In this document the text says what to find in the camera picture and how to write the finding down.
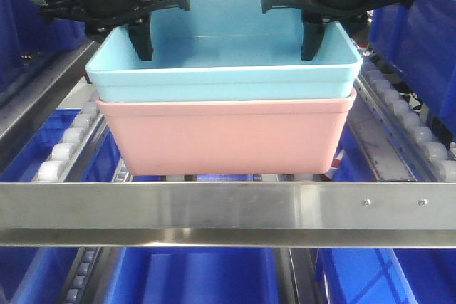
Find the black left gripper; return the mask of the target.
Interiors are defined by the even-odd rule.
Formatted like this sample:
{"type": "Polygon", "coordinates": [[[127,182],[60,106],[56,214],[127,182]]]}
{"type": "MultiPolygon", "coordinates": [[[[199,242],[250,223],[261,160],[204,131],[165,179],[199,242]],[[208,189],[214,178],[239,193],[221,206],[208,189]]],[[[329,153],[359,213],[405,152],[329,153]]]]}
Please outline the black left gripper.
{"type": "Polygon", "coordinates": [[[142,61],[151,61],[150,15],[146,11],[179,8],[190,10],[190,0],[46,0],[38,10],[46,22],[68,19],[85,24],[88,35],[107,34],[128,23],[128,36],[142,61]]]}

